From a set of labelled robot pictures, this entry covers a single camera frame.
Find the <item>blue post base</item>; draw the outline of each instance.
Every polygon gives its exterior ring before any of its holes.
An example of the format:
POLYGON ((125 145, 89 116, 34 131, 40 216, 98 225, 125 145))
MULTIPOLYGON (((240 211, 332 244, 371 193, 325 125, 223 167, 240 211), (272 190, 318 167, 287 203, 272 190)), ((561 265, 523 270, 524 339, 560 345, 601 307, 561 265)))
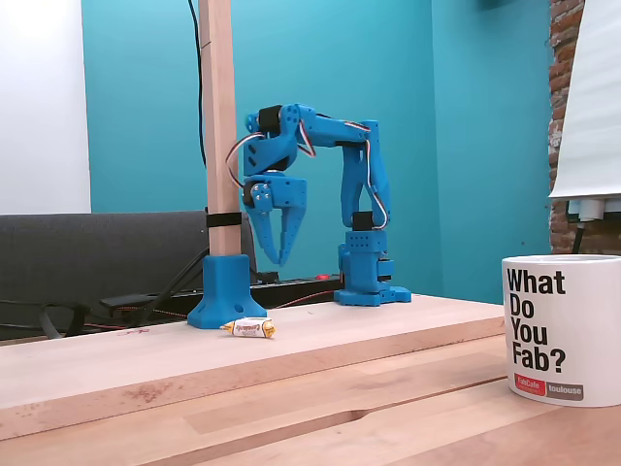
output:
POLYGON ((207 256, 203 259, 203 299, 187 316, 196 328, 220 328, 242 317, 267 317, 250 296, 247 255, 207 256))

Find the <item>wrapped candy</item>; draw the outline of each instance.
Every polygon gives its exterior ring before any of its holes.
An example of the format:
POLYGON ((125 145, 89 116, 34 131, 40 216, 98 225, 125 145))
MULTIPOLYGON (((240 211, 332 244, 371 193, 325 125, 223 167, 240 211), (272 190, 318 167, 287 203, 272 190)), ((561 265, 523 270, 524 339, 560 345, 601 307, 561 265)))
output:
POLYGON ((244 317, 225 323, 220 328, 236 337, 272 338, 276 332, 269 317, 244 317))

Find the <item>blue robotic arm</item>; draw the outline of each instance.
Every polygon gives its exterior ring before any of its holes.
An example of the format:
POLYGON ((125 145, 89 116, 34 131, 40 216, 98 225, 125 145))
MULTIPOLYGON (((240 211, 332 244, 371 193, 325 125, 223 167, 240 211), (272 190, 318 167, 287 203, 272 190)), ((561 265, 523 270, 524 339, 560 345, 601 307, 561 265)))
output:
POLYGON ((397 297, 397 288, 386 283, 394 269, 393 262, 385 257, 383 231, 390 221, 390 192, 377 121, 354 123, 292 104, 250 115, 245 126, 261 137, 244 146, 244 204, 259 245, 270 260, 284 265, 307 206, 306 180, 288 177, 284 171, 295 162, 299 149, 314 156, 314 147, 342 147, 342 219, 343 225, 354 231, 347 233, 345 244, 339 248, 345 291, 340 292, 338 299, 342 304, 361 305, 408 301, 407 290, 400 288, 404 292, 397 297), (371 198, 369 213, 360 212, 363 187, 371 198), (282 210, 279 251, 270 223, 274 209, 282 210), (367 241, 360 240, 362 232, 367 241))

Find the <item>chair backrest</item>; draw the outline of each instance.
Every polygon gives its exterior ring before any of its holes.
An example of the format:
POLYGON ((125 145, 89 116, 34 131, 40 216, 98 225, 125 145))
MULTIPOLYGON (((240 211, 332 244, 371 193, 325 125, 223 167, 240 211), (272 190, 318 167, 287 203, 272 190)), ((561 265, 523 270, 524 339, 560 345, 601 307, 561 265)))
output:
MULTIPOLYGON (((0 300, 77 301, 161 290, 208 244, 205 212, 0 216, 0 300)), ((242 253, 256 268, 246 215, 242 253)), ((202 274, 187 287, 202 287, 202 274)), ((0 323, 36 325, 0 305, 0 323)), ((28 333, 0 328, 0 340, 28 333)))

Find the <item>white mug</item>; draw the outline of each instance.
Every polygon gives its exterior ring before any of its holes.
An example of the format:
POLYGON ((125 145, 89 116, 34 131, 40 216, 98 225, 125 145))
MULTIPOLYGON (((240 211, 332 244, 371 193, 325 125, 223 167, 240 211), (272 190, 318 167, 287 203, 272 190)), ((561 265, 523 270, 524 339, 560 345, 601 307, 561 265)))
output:
POLYGON ((621 404, 621 257, 503 260, 510 388, 564 406, 621 404))

